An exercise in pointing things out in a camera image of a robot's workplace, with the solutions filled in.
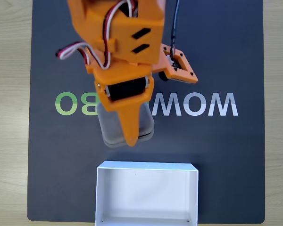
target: dark gray mat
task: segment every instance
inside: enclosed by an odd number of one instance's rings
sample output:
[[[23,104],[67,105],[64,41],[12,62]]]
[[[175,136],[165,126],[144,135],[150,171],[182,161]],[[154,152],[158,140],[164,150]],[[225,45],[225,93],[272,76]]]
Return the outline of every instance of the dark gray mat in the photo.
[[[170,44],[175,1],[167,2],[163,42]],[[154,75],[150,110],[155,113],[160,93],[166,109],[159,103],[154,136],[134,148],[105,146],[98,117],[86,115],[96,114],[86,112],[95,111],[94,105],[86,108],[81,101],[83,94],[95,92],[93,77],[87,75],[80,54],[66,61],[55,57],[57,49],[76,40],[65,0],[33,1],[27,206],[31,220],[94,222],[96,168],[110,160],[192,163],[200,177],[199,223],[264,221],[262,0],[181,1],[176,47],[184,51],[200,81],[163,82]],[[72,114],[61,115],[56,109],[56,98],[63,92],[73,94],[73,104],[69,97],[60,103],[65,112],[73,108]],[[97,101],[93,93],[83,101]],[[226,116],[220,115],[217,104],[209,116],[213,93],[220,95],[220,107],[233,93],[235,105],[229,103]],[[202,104],[198,97],[189,100],[194,95],[204,97]],[[164,116],[170,96],[178,98],[177,111],[172,104],[169,116]],[[235,108],[238,116],[233,116]]]

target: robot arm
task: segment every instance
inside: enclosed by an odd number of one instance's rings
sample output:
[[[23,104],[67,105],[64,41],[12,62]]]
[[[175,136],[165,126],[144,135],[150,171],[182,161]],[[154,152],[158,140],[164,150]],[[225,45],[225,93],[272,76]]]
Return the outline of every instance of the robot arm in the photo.
[[[139,137],[140,107],[152,96],[152,72],[165,81],[198,81],[174,45],[179,0],[171,47],[161,44],[165,4],[166,0],[68,0],[73,26],[85,42],[63,48],[57,57],[66,59],[80,51],[102,105],[107,112],[117,112],[129,146]]]

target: wooden table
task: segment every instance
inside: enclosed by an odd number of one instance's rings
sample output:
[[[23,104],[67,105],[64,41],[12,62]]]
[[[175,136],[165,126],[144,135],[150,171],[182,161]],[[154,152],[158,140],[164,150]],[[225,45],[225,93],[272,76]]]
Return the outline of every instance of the wooden table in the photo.
[[[0,0],[0,226],[26,217],[31,0]],[[266,226],[283,226],[283,0],[264,0]]]

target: open white cardboard box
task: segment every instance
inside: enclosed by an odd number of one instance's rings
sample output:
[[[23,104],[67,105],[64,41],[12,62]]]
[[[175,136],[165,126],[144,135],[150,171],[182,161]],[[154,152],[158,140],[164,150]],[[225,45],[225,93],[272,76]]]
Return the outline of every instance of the open white cardboard box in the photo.
[[[96,226],[197,226],[191,164],[105,161],[98,167]]]

